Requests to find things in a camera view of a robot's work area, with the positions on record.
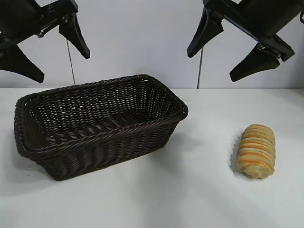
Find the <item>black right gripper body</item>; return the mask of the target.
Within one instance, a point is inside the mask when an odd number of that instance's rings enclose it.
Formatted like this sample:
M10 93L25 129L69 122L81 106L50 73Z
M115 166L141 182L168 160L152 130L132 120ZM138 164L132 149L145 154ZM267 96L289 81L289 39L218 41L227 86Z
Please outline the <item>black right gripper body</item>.
M302 0L204 0L204 10L221 15L264 46L276 50L283 61L295 53L277 33L303 9Z

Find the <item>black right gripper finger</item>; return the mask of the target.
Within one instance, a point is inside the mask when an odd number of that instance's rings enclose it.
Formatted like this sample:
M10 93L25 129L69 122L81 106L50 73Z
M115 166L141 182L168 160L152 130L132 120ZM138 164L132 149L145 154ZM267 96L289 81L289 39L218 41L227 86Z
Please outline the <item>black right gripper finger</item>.
M232 82L241 80L252 74L275 69L280 66L281 55L274 49L256 44L252 51L230 72Z
M187 48L188 57L194 57L205 44L224 31L222 20L221 15L214 15L214 12L209 9L203 10L199 26Z

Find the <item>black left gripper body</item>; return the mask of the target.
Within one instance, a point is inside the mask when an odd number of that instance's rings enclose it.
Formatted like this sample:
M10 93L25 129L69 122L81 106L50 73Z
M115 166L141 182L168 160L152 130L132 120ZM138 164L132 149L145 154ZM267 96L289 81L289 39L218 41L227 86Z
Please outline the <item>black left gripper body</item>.
M18 44L33 35L43 37L76 13L78 5L74 0L56 0L43 7L35 0L2 0L0 41Z

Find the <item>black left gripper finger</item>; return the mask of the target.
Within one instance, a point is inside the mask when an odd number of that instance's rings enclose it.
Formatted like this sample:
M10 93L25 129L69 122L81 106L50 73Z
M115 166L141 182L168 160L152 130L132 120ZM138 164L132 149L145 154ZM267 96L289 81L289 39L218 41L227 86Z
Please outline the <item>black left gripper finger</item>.
M63 19L59 25L59 33L73 44L85 59L90 58L90 50L81 33L76 14L70 14Z
M44 81L44 73L25 56L17 45L0 52L0 69L23 75L38 83Z

